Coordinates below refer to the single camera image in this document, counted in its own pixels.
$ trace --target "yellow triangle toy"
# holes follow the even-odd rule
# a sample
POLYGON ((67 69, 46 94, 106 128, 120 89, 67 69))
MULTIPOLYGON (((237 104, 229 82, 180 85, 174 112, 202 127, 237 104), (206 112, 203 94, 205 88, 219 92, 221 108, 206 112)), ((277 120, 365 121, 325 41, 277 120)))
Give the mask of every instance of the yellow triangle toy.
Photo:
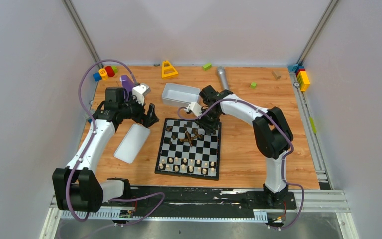
POLYGON ((170 78, 178 75, 178 71, 175 67, 168 61, 163 61, 162 63, 162 78, 170 78))

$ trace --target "red block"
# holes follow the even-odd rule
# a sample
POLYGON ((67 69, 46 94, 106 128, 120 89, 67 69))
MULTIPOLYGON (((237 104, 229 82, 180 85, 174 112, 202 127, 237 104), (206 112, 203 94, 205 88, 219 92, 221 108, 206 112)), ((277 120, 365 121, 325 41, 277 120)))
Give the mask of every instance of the red block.
POLYGON ((115 75, 115 71, 112 69, 111 66, 106 66, 106 67, 105 67, 105 70, 106 70, 107 75, 108 75, 109 77, 112 77, 112 76, 115 75))

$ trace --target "yellow block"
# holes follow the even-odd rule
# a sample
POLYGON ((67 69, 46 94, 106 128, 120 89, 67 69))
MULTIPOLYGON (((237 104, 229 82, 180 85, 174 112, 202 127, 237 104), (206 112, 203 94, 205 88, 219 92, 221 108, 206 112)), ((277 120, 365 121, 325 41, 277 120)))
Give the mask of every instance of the yellow block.
POLYGON ((175 69, 175 67, 172 66, 172 64, 169 61, 163 61, 162 63, 162 78, 170 78, 177 76, 179 73, 175 69))
POLYGON ((301 91, 306 91, 310 85, 307 72, 300 71, 297 78, 298 78, 299 84, 301 85, 301 91))
POLYGON ((109 76, 107 75, 107 72, 106 72, 106 70, 105 70, 104 68, 101 68, 101 69, 99 70, 99 74, 100 74, 100 76, 101 76, 101 78, 102 78, 103 80, 107 80, 107 79, 109 79, 109 76))

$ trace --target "purple object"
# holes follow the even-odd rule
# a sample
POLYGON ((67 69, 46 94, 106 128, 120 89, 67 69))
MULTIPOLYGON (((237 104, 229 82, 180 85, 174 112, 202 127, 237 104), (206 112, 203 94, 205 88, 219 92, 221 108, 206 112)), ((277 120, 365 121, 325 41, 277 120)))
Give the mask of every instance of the purple object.
POLYGON ((132 92, 132 88, 135 86, 134 82, 132 82, 127 75, 121 76, 121 82, 122 82, 122 87, 126 89, 128 94, 130 94, 132 92))

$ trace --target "white wall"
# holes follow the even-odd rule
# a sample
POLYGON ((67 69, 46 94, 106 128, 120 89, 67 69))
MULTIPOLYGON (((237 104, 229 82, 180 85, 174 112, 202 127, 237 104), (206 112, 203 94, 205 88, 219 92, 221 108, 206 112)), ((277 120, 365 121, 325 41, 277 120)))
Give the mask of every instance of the white wall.
POLYGON ((286 65, 330 0, 72 0, 102 59, 286 65))
MULTIPOLYGON (((77 88, 90 64, 60 0, 0 0, 0 238, 38 238, 53 170, 84 127, 77 88)), ((86 82, 90 100, 96 84, 86 82)))
POLYGON ((340 1, 305 66, 332 180, 360 237, 382 238, 382 1, 340 1))

